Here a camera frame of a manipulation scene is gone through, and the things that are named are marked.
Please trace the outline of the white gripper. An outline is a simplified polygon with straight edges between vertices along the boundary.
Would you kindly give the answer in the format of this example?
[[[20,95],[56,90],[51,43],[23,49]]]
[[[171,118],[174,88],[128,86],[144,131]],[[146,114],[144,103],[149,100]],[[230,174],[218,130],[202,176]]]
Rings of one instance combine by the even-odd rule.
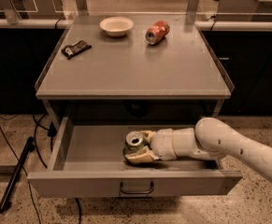
[[[172,161],[177,158],[173,145],[173,130],[162,129],[157,131],[144,130],[140,132],[144,139],[150,143],[138,150],[123,149],[123,156],[132,164],[150,163],[159,160]]]

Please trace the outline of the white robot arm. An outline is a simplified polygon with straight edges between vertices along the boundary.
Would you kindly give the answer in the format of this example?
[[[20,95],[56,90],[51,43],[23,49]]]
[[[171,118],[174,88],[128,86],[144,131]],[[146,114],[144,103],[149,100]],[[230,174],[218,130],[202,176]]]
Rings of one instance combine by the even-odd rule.
[[[272,183],[272,147],[214,118],[202,118],[193,128],[132,131],[125,137],[122,153],[135,165],[182,157],[210,161],[230,155]]]

